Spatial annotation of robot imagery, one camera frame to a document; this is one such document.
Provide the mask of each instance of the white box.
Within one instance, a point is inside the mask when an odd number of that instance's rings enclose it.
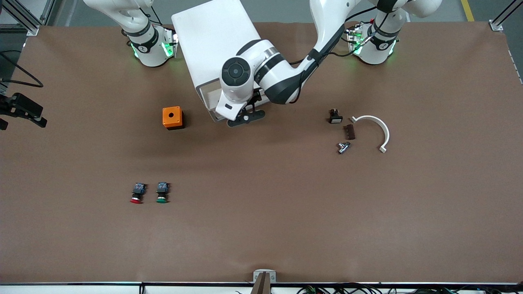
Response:
[[[260,39],[249,15],[240,0],[212,0],[176,13],[171,20],[196,92],[214,121],[224,119],[215,111],[222,66],[245,44]],[[263,91],[261,97],[256,106],[269,102]]]

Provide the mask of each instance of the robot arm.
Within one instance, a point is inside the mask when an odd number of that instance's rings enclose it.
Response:
[[[141,9],[154,0],[84,0],[87,6],[100,11],[118,23],[131,40],[135,56],[150,67],[164,64],[174,56],[177,36],[170,29],[152,25]]]
[[[378,14],[374,23],[358,25],[353,30],[353,32],[358,31],[358,35],[361,35],[360,39],[373,35],[369,39],[369,43],[354,53],[355,56],[368,64],[380,64],[392,54],[397,36],[407,19],[407,12],[418,17],[427,17],[434,13],[441,4],[441,0],[409,0],[407,3],[403,3],[400,6],[401,8],[398,7],[391,12],[383,8],[380,9],[380,1],[369,1],[378,7]],[[387,13],[390,13],[390,16],[385,19]],[[379,30],[377,24],[383,24]],[[356,36],[348,36],[348,39],[358,41]],[[349,48],[353,50],[354,46],[349,44]]]
[[[310,0],[310,9],[317,32],[317,42],[301,64],[293,68],[267,40],[255,40],[242,48],[237,56],[227,60],[220,74],[222,93],[216,111],[224,117],[235,120],[238,113],[252,96],[253,80],[264,90],[272,103],[293,103],[303,84],[322,63],[327,54],[339,41],[345,31],[345,19],[360,0]],[[376,0],[382,9],[394,11],[407,0]],[[249,57],[242,56],[249,52]],[[250,58],[256,56],[256,62]],[[235,58],[242,58],[249,64],[248,72],[241,72],[244,78],[236,78],[231,72]]]

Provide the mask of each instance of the white curved plastic part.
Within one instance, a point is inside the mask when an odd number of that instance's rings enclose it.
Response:
[[[387,125],[383,122],[383,120],[381,120],[375,116],[360,116],[358,118],[352,117],[350,120],[352,120],[353,122],[357,122],[362,119],[372,120],[373,122],[379,124],[380,127],[383,129],[383,132],[385,133],[385,142],[380,146],[380,151],[382,153],[385,153],[387,151],[387,149],[385,148],[385,145],[387,145],[387,143],[389,142],[389,138],[391,136]]]

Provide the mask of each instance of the metal fitting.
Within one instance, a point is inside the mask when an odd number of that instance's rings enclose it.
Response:
[[[350,143],[349,142],[345,142],[345,143],[338,143],[338,154],[343,154],[345,153],[345,151],[347,151],[348,148],[350,148]]]

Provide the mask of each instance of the cable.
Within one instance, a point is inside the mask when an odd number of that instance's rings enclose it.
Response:
[[[318,288],[319,290],[322,290],[325,294],[331,294],[329,291],[327,291],[325,288]]]
[[[151,21],[151,22],[153,22],[153,23],[155,23],[155,24],[158,24],[158,25],[163,26],[162,21],[160,21],[160,18],[158,17],[158,14],[156,14],[156,11],[154,11],[154,8],[153,8],[152,6],[151,6],[151,9],[153,10],[154,15],[156,16],[156,19],[158,19],[158,21],[156,21],[156,20],[151,20],[151,15],[150,15],[150,14],[145,13],[145,11],[143,11],[143,9],[142,9],[141,7],[140,7],[139,9],[140,9],[140,11],[143,13],[143,15],[145,15],[145,16],[149,19],[149,21]]]
[[[511,6],[512,4],[514,4],[517,0],[513,0],[512,3],[510,3],[507,7],[505,7],[505,9],[503,9],[503,11],[496,17],[494,18],[494,20],[492,22],[496,22],[498,18],[500,18],[500,16],[505,13],[505,11],[507,11]]]
[[[138,294],[145,294],[145,284],[143,282],[138,287]]]
[[[301,84],[303,83],[303,73],[304,72],[305,71],[301,72],[301,74],[300,74],[300,80],[299,80],[299,83],[298,83],[298,94],[296,95],[296,99],[294,101],[292,101],[292,102],[289,102],[289,104],[294,104],[294,103],[298,102],[298,99],[300,99]]]
[[[298,290],[298,292],[296,292],[296,294],[300,294],[300,292],[305,290],[305,289],[306,289],[306,287],[301,288],[300,290]]]
[[[356,16],[358,16],[358,15],[360,15],[360,14],[364,14],[365,12],[373,11],[374,9],[376,9],[376,7],[369,8],[369,9],[365,9],[365,10],[362,10],[362,11],[360,11],[360,12],[358,12],[358,13],[355,13],[355,14],[353,14],[353,15],[347,17],[347,19],[345,19],[345,22],[348,22],[351,18],[356,17]],[[300,59],[300,60],[297,60],[297,61],[289,62],[289,64],[290,64],[290,65],[295,65],[295,64],[298,64],[298,63],[300,63],[300,62],[302,62],[302,61],[303,61],[303,59]]]
[[[2,53],[9,53],[9,52],[18,52],[18,53],[22,53],[22,51],[20,51],[20,50],[6,50],[6,51],[2,51]]]
[[[27,74],[29,77],[31,77],[35,82],[37,82],[38,84],[31,84],[31,83],[27,83],[27,82],[21,82],[21,81],[16,81],[16,80],[4,80],[4,79],[0,79],[0,81],[2,82],[8,82],[8,83],[13,83],[13,84],[20,84],[20,85],[25,85],[25,86],[30,86],[30,87],[37,87],[37,88],[43,88],[43,84],[40,80],[38,80],[35,76],[33,76],[31,73],[29,73],[28,71],[26,71],[23,67],[21,67],[20,65],[18,65],[16,62],[14,62],[13,60],[11,60],[10,58],[8,58],[4,52],[0,52],[0,55],[5,58],[5,60],[9,61],[9,63],[11,63],[12,65],[14,65],[16,68],[18,68],[19,70],[23,71],[25,74]]]
[[[520,2],[520,3],[518,4],[518,6],[516,6],[516,8],[514,8],[511,12],[509,12],[509,13],[507,14],[507,16],[505,16],[505,18],[502,19],[499,23],[501,24],[502,22],[504,22],[505,19],[507,19],[507,18],[508,18],[512,13],[514,13],[514,11],[516,11],[516,9],[518,9],[522,4],[523,4],[523,2]]]
[[[347,19],[345,19],[345,22],[348,22],[351,18],[356,17],[356,16],[358,16],[360,14],[364,14],[365,12],[373,11],[374,9],[376,9],[376,7],[365,9],[365,10],[362,10],[362,11],[360,11],[358,13],[354,13],[353,15],[347,17]]]
[[[356,42],[356,41],[349,41],[349,40],[346,40],[345,38],[343,38],[343,36],[342,36],[342,40],[344,40],[344,41],[345,41],[345,42],[347,42],[347,43],[351,43],[351,44],[354,44],[354,45],[356,45],[356,44],[357,44],[357,42]]]
[[[387,13],[387,14],[385,15],[385,17],[383,18],[383,21],[381,22],[381,24],[380,24],[380,25],[378,26],[378,28],[376,29],[376,31],[374,31],[370,36],[367,36],[365,39],[370,40],[370,39],[374,38],[374,36],[376,35],[376,33],[377,33],[378,31],[380,31],[381,27],[382,27],[383,24],[385,23],[385,20],[387,19],[388,16],[389,16],[389,14]],[[360,49],[361,46],[365,45],[364,43],[367,43],[367,42],[368,42],[368,41],[365,42],[365,39],[363,40],[363,42],[361,42],[360,44],[358,44],[358,45],[354,48],[354,50],[350,51],[350,52],[347,53],[347,54],[339,54],[339,53],[336,53],[336,52],[328,52],[328,53],[325,53],[324,55],[322,55],[322,57],[327,56],[327,55],[330,55],[330,54],[335,55],[335,56],[338,56],[338,57],[347,57],[347,56],[349,56],[349,55],[352,55],[352,54],[354,54],[354,52],[356,52],[358,49]]]
[[[154,16],[156,16],[156,19],[158,20],[158,22],[160,23],[160,25],[163,26],[163,23],[162,23],[162,21],[160,20],[160,18],[158,17],[158,14],[156,14],[156,11],[154,10],[154,7],[153,7],[153,6],[151,6],[151,9],[153,10]]]
[[[302,62],[302,61],[303,61],[303,59],[300,59],[300,60],[296,60],[296,61],[294,61],[294,62],[289,62],[289,64],[290,64],[290,65],[295,65],[295,64],[298,64],[298,63]]]
[[[172,31],[172,32],[173,32],[173,34],[175,34],[175,33],[176,33],[176,30],[175,30],[175,29],[172,29],[172,28],[166,28],[166,27],[164,27],[164,29]]]

